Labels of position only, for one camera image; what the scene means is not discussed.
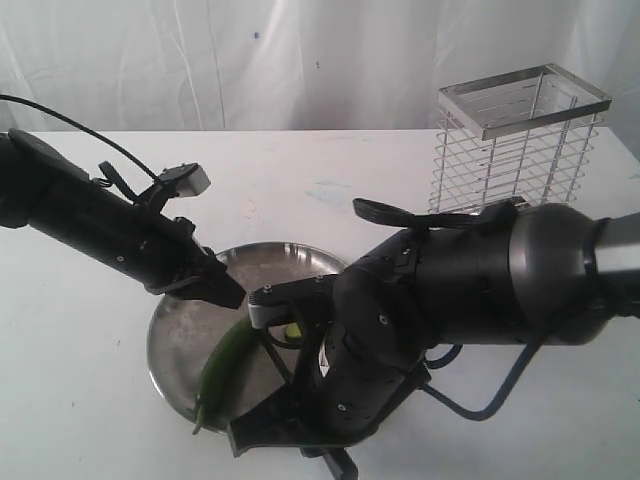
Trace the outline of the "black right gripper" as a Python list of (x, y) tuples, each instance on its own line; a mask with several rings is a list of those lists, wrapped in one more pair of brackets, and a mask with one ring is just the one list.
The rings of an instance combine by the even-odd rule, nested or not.
[[(296, 373), (304, 379), (303, 421), (325, 440), (363, 440), (425, 379), (425, 335), (408, 329), (320, 329), (303, 336)], [(289, 384), (232, 419), (234, 457), (251, 449), (319, 449)]]

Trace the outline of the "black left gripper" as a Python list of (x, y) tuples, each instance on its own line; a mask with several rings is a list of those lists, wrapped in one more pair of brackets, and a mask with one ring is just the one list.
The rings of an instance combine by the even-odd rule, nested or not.
[(140, 220), (127, 236), (124, 273), (154, 295), (239, 308), (244, 288), (210, 248), (196, 241), (194, 230), (195, 225), (183, 217), (169, 220), (153, 215)]

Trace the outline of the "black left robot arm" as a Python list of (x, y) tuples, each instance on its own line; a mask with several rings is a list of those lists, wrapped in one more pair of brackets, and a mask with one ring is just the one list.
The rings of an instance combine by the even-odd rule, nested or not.
[(210, 185), (197, 163), (164, 170), (134, 194), (107, 162), (115, 195), (40, 138), (18, 129), (1, 136), (1, 224), (30, 226), (140, 282), (154, 294), (237, 309), (244, 288), (194, 237), (187, 218), (169, 219), (167, 201), (197, 196)]

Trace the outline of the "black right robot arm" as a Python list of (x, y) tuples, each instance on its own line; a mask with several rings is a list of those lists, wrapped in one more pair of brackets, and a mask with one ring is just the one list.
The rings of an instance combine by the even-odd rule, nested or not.
[(512, 201), (476, 214), (416, 215), (355, 199), (356, 214), (394, 228), (342, 272), (275, 284), (249, 297), (252, 324), (295, 322), (292, 377), (228, 426), (232, 452), (294, 447), (322, 455), (355, 445), (414, 392), (430, 390), (439, 345), (521, 345), (483, 421), (504, 404), (544, 345), (592, 341), (639, 313), (639, 217), (592, 219), (565, 204)]

